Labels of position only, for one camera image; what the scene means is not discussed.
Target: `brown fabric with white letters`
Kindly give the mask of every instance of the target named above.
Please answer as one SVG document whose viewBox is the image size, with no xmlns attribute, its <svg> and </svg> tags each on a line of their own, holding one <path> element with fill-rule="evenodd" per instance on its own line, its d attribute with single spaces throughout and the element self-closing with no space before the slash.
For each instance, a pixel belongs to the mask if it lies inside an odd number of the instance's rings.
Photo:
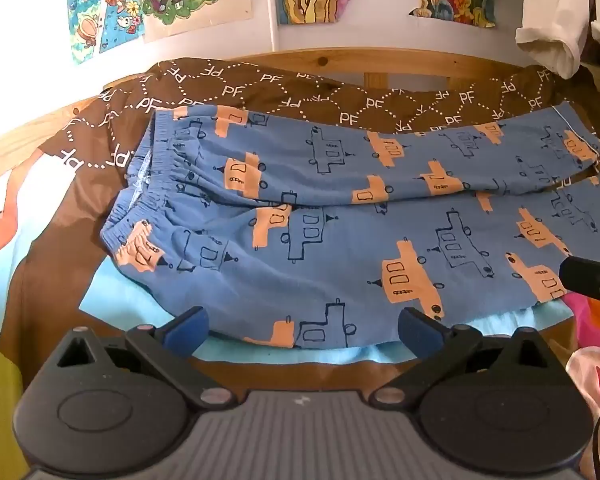
<svg viewBox="0 0 600 480">
<path fill-rule="evenodd" d="M 528 67 L 507 80 L 468 83 L 463 91 L 409 92 L 363 89 L 244 63 L 204 59 L 158 63 L 144 77 L 103 92 L 42 144 L 43 152 L 59 156 L 75 168 L 76 176 L 54 218 L 33 242 L 11 280 L 0 351 L 20 366 L 27 384 L 70 328 L 85 325 L 103 336 L 118 332 L 78 306 L 106 256 L 98 234 L 125 185 L 125 167 L 155 107 L 222 104 L 391 133 L 488 123 L 559 104 L 566 98 L 580 111 L 578 105 L 587 108 L 595 94 L 588 73 L 564 82 L 538 67 Z M 586 115 L 581 115 L 589 125 Z M 594 119 L 600 134 L 600 117 Z M 115 301 L 114 295 L 112 291 L 111 301 Z M 555 329 L 568 332 L 566 338 L 553 336 L 567 346 L 570 322 Z M 369 391 L 405 366 L 196 363 L 240 391 L 250 385 Z"/>
</svg>

